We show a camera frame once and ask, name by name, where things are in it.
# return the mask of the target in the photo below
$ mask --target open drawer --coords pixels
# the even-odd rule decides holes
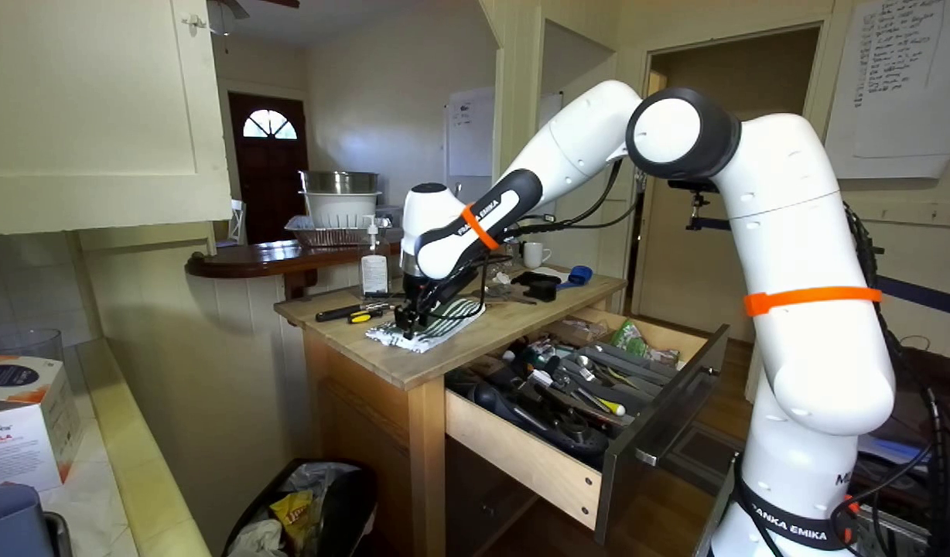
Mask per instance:
[[[603,331],[616,331],[624,322],[624,316],[612,312],[583,312],[580,319],[593,322]],[[628,478],[668,463],[668,451],[711,392],[728,347],[728,329],[703,339],[643,319],[630,322],[651,347],[679,351],[679,367],[656,400],[610,439],[601,466],[587,466],[473,400],[445,391],[445,435],[587,528],[597,542],[606,540],[610,516],[616,516],[616,509],[622,506],[624,488],[618,485],[630,483]]]

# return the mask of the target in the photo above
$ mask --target cabinet door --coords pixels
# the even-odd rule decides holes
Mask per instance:
[[[0,0],[0,234],[222,218],[203,0]]]

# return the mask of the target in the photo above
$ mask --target arched window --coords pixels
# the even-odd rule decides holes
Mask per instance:
[[[298,129],[294,123],[273,108],[256,108],[248,114],[244,121],[244,139],[282,139],[282,142],[294,142]]]

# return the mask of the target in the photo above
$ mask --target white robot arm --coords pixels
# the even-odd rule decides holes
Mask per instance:
[[[622,154],[671,182],[711,182],[745,270],[764,380],[711,554],[849,554],[852,540],[833,516],[857,437],[892,414],[893,373],[838,182],[797,114],[741,123],[692,91],[642,103],[618,82],[597,83],[540,129],[478,204],[460,207],[443,186],[409,196],[402,264],[420,283],[414,316],[451,297],[459,288],[443,286],[464,286],[464,270],[523,214]]]

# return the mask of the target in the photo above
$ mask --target cardboard box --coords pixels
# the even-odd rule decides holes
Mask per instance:
[[[0,356],[0,483],[39,497],[65,483],[81,439],[73,392],[59,360]]]

